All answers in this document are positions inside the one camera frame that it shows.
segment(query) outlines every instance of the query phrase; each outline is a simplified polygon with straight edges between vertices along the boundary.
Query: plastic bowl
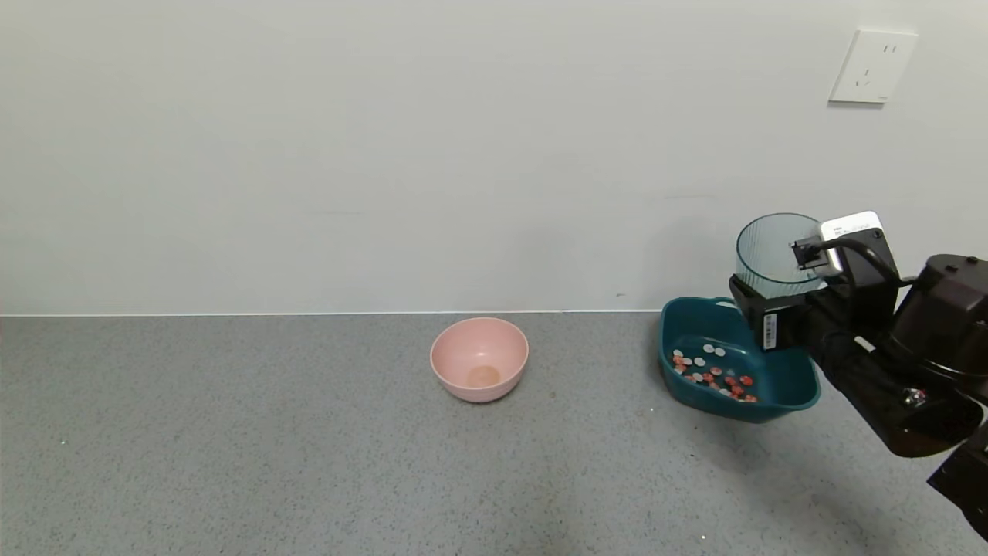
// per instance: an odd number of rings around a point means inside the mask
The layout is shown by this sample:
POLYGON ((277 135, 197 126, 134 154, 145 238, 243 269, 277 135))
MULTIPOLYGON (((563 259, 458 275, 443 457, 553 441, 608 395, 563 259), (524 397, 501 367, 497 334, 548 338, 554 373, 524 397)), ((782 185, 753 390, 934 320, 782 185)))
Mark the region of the plastic bowl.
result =
POLYGON ((450 394, 467 402, 493 402, 522 380, 529 341, 514 324, 478 317, 443 330, 430 358, 450 394))
MULTIPOLYGON (((764 352, 754 333, 729 298, 678 298, 666 304, 659 324, 659 362, 669 392, 682 404, 705 412, 748 422, 765 422, 805 410, 820 399, 816 369, 799 348, 764 352), (705 344, 724 349, 717 357, 703 352, 705 344), (687 357, 700 355, 706 368, 732 369, 754 379, 758 402, 738 402, 695 384, 674 370, 673 350, 687 357)), ((703 372, 695 366, 689 371, 703 372)))

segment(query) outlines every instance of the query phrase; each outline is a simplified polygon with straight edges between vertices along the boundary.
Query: bowl rim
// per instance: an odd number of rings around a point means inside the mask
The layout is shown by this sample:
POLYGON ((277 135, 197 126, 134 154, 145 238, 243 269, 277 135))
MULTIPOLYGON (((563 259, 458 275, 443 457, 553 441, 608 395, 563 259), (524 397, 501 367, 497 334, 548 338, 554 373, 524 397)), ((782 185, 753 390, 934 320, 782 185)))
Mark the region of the bowl rim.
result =
POLYGON ((522 329, 519 328, 516 324, 511 323, 510 321, 505 321, 504 319, 498 319, 497 317, 472 317, 470 319, 463 319, 462 321, 456 321, 455 323, 450 324, 449 326, 447 326, 446 328, 444 328, 443 331, 440 332, 438 336, 436 336, 436 339, 433 340, 432 347, 429 348, 429 364, 433 368, 433 373, 436 375, 437 378, 439 378, 440 381, 443 382, 443 384, 452 386, 452 387, 454 387, 456 389, 459 389, 459 390, 465 390, 465 391, 470 391, 470 392, 483 392, 485 390, 490 390, 492 388, 497 388, 499 386, 502 386, 506 382, 509 382, 512 379, 514 379, 515 377, 517 377, 522 372, 522 369, 525 368, 526 363, 529 362, 529 353, 530 352, 531 352, 531 349, 529 347, 529 338, 527 336, 525 336, 525 333, 522 332, 522 329), (450 330, 452 330, 454 327, 459 326, 459 325, 461 325, 463 323, 469 323, 471 321, 498 321, 500 323, 507 324, 510 327, 514 328, 519 334, 521 334, 522 335, 522 341, 525 342, 525 357, 522 358, 522 364, 519 365, 518 368, 515 369, 508 377, 506 377, 506 378, 498 381, 496 384, 492 384, 490 386, 481 386, 481 387, 461 386, 459 384, 456 384, 454 382, 450 382, 450 381, 446 380, 446 377, 444 377, 443 375, 439 374, 439 369, 436 368, 436 344, 439 343, 439 340, 442 339, 443 336, 446 335, 446 333, 449 332, 450 330))

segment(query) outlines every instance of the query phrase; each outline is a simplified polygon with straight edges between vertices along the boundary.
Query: teal basket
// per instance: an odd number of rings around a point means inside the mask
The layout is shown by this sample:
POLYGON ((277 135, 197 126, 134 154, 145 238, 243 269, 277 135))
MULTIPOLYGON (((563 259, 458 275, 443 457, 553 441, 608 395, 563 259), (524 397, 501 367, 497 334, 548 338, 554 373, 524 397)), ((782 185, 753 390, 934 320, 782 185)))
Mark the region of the teal basket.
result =
POLYGON ((762 351, 729 298, 677 298, 667 303, 659 322, 659 364, 666 387, 677 401, 722 417, 766 422, 810 408, 820 399, 816 369, 806 352, 799 348, 762 351), (705 353, 706 344, 722 347, 725 354, 705 353), (688 367, 679 375, 672 361, 674 349, 686 357, 700 356, 706 365, 688 367), (684 378, 712 366, 732 369, 738 377, 750 376, 754 380, 750 392, 758 402, 739 402, 684 378))

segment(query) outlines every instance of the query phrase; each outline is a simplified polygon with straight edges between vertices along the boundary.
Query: label sticker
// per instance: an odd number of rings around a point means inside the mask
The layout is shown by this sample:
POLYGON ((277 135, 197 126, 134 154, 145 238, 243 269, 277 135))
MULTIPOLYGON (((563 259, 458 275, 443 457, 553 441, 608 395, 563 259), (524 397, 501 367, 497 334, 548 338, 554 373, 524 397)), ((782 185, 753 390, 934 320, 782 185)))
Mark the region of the label sticker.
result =
POLYGON ((775 349, 778 343, 779 315, 768 313, 763 319, 762 348, 775 349))

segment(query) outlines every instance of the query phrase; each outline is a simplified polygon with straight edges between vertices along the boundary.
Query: white wall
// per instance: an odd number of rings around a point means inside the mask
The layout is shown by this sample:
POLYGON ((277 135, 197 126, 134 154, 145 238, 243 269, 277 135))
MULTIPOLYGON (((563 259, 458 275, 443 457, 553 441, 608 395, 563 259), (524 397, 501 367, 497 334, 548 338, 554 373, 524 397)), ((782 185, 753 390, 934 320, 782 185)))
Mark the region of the white wall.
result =
POLYGON ((986 98, 980 0, 7 0, 2 311, 661 308, 774 211, 911 273, 988 256, 986 98))

